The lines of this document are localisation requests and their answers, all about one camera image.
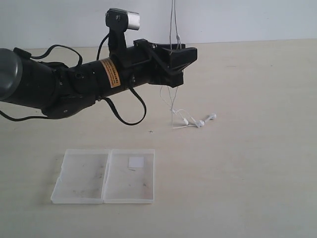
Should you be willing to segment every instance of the white paper square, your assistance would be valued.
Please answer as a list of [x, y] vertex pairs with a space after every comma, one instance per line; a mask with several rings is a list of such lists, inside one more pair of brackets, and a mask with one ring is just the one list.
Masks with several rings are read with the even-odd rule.
[[143, 168], [144, 157], [129, 157], [129, 168]]

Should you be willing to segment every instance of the open plastic container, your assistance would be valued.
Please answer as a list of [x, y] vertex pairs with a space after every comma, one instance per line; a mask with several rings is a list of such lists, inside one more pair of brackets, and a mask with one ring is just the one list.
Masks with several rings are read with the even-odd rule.
[[154, 150], [66, 150], [56, 204], [153, 203]]

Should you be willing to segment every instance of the warning label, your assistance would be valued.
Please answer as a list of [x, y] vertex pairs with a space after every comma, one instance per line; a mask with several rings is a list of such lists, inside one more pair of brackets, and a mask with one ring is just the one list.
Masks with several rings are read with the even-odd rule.
[[119, 74], [110, 58], [100, 60], [103, 64], [109, 79], [111, 88], [118, 87], [121, 85]]

